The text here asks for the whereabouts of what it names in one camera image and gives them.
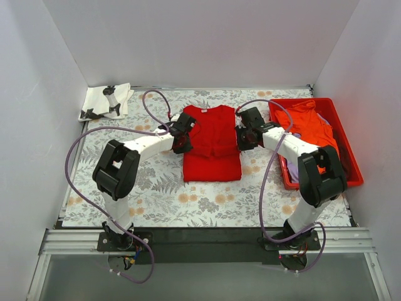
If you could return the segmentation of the red t shirt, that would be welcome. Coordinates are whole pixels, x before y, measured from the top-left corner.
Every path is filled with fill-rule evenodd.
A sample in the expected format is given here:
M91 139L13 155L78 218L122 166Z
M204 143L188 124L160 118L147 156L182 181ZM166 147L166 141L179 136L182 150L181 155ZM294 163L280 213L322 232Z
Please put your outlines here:
M185 182L231 182L242 178L237 146L235 109L227 105L199 108L189 105L184 113L195 118L189 133L192 149L184 154Z

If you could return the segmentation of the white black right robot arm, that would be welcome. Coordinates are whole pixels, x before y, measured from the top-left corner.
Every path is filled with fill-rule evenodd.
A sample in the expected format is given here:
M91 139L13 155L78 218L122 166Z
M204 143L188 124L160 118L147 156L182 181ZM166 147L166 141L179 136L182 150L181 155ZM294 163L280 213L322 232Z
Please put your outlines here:
M294 250L300 248L306 242L306 234L318 225L317 219L328 203L348 187L336 149L330 145L319 147L309 144L282 127L269 124L255 129L237 126L236 135L241 151L261 146L272 150L274 155L281 155L298 168L301 200L284 222L282 232L272 237L264 227L263 218L264 188L273 163L269 161L259 193L259 222L264 242L285 244Z

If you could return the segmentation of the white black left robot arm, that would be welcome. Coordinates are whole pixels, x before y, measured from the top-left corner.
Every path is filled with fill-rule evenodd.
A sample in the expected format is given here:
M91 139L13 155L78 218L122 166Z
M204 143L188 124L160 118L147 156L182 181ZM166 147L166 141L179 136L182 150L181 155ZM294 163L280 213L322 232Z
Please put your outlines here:
M102 223L109 242L121 251L133 244L132 218L129 214L128 195L132 191L138 167L147 159L172 150L183 154L192 150L188 131L173 130L162 135L155 131L128 142L111 140L107 143L93 171L92 178L105 201L108 218Z

